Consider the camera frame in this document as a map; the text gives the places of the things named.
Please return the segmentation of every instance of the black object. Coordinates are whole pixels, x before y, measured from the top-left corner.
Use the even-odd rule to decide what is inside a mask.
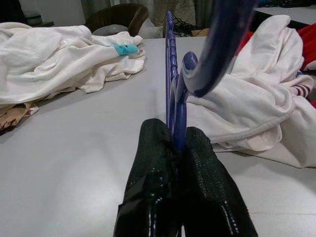
[[[252,22],[250,25],[250,31],[255,32],[257,30],[257,28],[260,26],[260,24],[266,20],[267,18],[269,18],[271,15],[267,14],[267,13],[263,13],[260,11],[254,11],[254,15],[252,18]],[[289,28],[294,28],[296,30],[299,30],[303,27],[308,26],[308,24],[302,23],[302,22],[297,22],[297,21],[290,21],[290,24],[288,25]]]
[[[187,129],[179,167],[186,237],[257,237],[237,185],[199,129]]]
[[[264,3],[260,3],[259,7],[302,7],[316,4],[315,0],[268,0]]]
[[[312,3],[316,4],[315,0],[280,0],[281,7],[302,7],[310,6]]]
[[[257,237],[239,190],[210,140],[187,129],[185,154],[167,126],[143,122],[114,237]]]
[[[176,160],[167,126],[158,119],[144,121],[114,237],[178,236]]]
[[[8,21],[27,23],[19,0],[1,0],[0,23]]]

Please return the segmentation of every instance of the red fabric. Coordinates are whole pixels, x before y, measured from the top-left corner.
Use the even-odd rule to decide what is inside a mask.
[[[239,45],[239,48],[237,50],[237,53],[236,55],[239,54],[239,52],[242,50],[242,48],[248,43],[248,41],[250,40],[250,38],[253,36],[253,32],[248,32],[242,39],[240,45]]]
[[[316,23],[298,30],[298,34],[303,40],[304,63],[302,70],[312,61],[316,61]]]

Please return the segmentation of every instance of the beige fabric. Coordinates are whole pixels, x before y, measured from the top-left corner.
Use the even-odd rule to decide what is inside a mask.
[[[29,111],[31,105],[32,103],[24,103],[2,108],[0,111],[0,131],[16,126]]]

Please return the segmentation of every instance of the white cloth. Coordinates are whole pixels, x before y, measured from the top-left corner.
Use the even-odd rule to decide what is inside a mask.
[[[145,57],[119,57],[115,44],[138,45],[128,32],[92,36],[85,26],[31,28],[0,24],[0,107],[51,98],[76,87],[100,90],[107,80],[143,69]]]
[[[303,43],[290,17],[264,21],[232,72],[202,98],[188,98],[188,125],[218,143],[295,167],[316,166],[316,110],[302,96],[313,79],[298,73]]]

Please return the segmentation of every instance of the table surface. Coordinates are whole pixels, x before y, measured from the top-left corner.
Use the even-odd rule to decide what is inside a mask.
[[[270,15],[289,15],[293,21],[308,25],[316,23],[316,5],[306,7],[260,7],[256,11]]]
[[[178,57],[204,38],[177,39]],[[43,102],[0,137],[0,237],[111,237],[141,123],[164,119],[164,39],[144,40],[142,72]],[[316,170],[234,153],[218,158],[261,237],[316,236]]]

